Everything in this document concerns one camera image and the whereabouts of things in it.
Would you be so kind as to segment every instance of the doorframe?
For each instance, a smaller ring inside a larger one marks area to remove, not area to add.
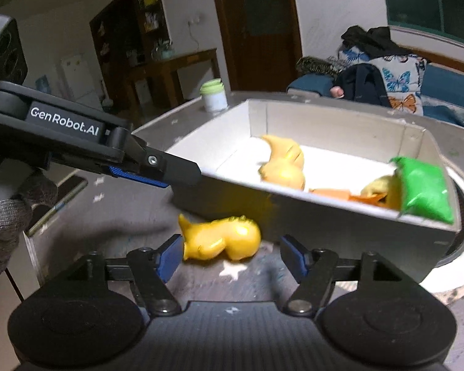
[[[292,36],[294,42],[294,56],[296,61],[302,57],[301,34],[299,32],[299,17],[297,15],[297,5],[295,0],[289,0],[290,14],[292,18]],[[215,8],[220,26],[221,40],[224,45],[225,62],[229,73],[231,90],[238,89],[237,68],[235,67],[230,30],[227,26],[225,7],[222,0],[215,0]]]

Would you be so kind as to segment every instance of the plastic bag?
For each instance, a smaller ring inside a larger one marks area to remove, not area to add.
[[[454,223],[447,184],[440,167],[403,156],[390,161],[397,165],[402,181],[402,213]]]

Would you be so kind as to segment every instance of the gray glove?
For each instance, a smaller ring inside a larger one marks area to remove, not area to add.
[[[37,171],[26,178],[17,195],[0,200],[0,274],[19,244],[20,233],[31,221],[32,206],[43,204],[52,207],[56,198],[56,184]]]

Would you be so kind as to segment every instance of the yellow rubber duck toy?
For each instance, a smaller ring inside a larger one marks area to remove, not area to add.
[[[274,135],[264,135],[261,139],[268,142],[272,150],[270,161],[258,170],[261,180],[304,190],[306,184],[306,178],[302,172],[304,154],[299,144],[292,139]]]
[[[287,154],[294,158],[293,163],[300,168],[304,168],[304,153],[301,147],[293,139],[280,138],[275,135],[263,135],[261,139],[270,145],[272,150],[270,154],[270,162],[275,159],[284,159]]]
[[[246,216],[193,224],[180,214],[178,225],[184,236],[184,260],[205,261],[225,250],[232,261],[240,261],[252,257],[260,247],[260,229]]]
[[[304,190],[306,178],[300,168],[287,159],[273,159],[258,170],[261,180]]]

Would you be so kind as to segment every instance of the logo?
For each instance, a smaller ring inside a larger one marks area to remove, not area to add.
[[[96,142],[105,131],[104,124],[99,121],[39,102],[32,103],[26,122]]]

